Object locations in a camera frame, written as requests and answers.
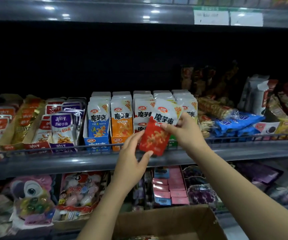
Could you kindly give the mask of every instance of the metal shelf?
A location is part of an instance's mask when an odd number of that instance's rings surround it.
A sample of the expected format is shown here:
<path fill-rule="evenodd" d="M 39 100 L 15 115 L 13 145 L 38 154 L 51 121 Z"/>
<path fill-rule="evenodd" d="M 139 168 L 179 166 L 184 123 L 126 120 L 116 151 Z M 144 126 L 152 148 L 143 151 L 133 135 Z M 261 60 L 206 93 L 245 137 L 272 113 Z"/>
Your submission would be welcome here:
<path fill-rule="evenodd" d="M 220 143 L 210 144 L 210 147 L 226 161 L 288 156 L 288 140 Z M 141 152 L 136 153 L 137 158 L 142 155 Z M 115 168 L 117 158 L 118 153 L 90 153 L 89 151 L 14 154 L 0 161 L 0 180 L 21 175 L 112 170 Z M 181 148 L 171 148 L 165 151 L 163 156 L 152 157 L 148 167 L 193 163 Z"/>
<path fill-rule="evenodd" d="M 263 14 L 264 27 L 288 28 L 287 3 L 274 6 L 267 0 L 266 3 L 262 3 L 264 0 L 240 1 L 228 0 L 224 5 L 228 5 L 229 12 L 237 7 L 256 8 Z M 193 25 L 196 4 L 221 6 L 218 0 L 211 3 L 204 0 L 201 3 L 192 0 L 0 0 L 0 20 L 173 24 L 198 30 L 200 25 Z"/>

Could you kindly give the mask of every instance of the toy eye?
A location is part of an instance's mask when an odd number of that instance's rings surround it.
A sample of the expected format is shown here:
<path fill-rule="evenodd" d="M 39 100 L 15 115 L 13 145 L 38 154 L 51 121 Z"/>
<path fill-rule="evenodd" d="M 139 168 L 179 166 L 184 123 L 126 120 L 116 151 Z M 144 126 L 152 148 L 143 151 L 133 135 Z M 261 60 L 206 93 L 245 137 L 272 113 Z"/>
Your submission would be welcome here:
<path fill-rule="evenodd" d="M 25 197 L 38 197 L 42 194 L 41 186 L 35 181 L 27 181 L 24 186 Z"/>

